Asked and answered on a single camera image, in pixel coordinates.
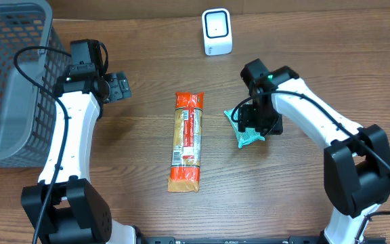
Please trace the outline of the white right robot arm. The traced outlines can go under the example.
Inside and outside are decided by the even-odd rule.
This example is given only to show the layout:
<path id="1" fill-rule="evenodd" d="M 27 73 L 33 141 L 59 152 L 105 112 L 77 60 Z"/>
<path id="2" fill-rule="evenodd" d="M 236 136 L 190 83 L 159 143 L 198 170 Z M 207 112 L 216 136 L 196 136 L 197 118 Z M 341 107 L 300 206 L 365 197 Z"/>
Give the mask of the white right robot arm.
<path id="1" fill-rule="evenodd" d="M 368 243 L 370 214 L 390 195 L 390 145 L 377 125 L 362 127 L 319 99 L 291 68 L 268 71 L 262 61 L 240 76 L 252 103 L 233 112 L 238 131 L 280 135 L 288 117 L 324 151 L 324 190 L 334 209 L 319 243 Z"/>

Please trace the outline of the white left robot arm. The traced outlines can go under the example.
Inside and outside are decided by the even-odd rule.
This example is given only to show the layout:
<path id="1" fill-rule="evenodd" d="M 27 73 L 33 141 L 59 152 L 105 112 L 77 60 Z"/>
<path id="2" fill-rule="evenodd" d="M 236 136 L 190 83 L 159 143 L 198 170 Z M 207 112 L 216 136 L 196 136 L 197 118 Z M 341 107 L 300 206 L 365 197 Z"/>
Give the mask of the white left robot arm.
<path id="1" fill-rule="evenodd" d="M 61 76 L 48 93 L 56 123 L 37 185 L 22 190 L 21 204 L 34 227 L 33 243 L 140 243 L 136 227 L 112 218 L 91 185 L 92 135 L 103 105 L 131 96 L 125 73 L 92 77 L 87 87 Z"/>

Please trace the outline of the long orange noodle package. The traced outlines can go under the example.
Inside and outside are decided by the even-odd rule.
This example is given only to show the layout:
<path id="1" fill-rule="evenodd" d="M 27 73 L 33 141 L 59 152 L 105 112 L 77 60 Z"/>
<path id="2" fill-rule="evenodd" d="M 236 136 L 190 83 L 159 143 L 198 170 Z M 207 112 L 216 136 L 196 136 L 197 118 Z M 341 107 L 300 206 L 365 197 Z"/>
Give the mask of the long orange noodle package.
<path id="1" fill-rule="evenodd" d="M 169 192 L 198 192 L 204 94 L 177 92 Z"/>

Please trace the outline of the teal tissue packet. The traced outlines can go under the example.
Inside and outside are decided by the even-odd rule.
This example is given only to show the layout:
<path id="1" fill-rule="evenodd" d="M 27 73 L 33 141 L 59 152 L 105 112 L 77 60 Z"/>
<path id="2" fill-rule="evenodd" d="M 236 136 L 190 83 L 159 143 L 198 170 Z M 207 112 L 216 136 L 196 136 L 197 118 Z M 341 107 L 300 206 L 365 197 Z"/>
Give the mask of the teal tissue packet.
<path id="1" fill-rule="evenodd" d="M 253 128 L 247 128 L 245 132 L 239 132 L 238 124 L 232 121 L 232 111 L 232 109 L 225 110 L 224 115 L 227 117 L 230 125 L 232 126 L 232 129 L 234 130 L 239 149 L 258 140 L 265 141 L 265 138 L 261 136 L 259 132 L 256 132 Z"/>

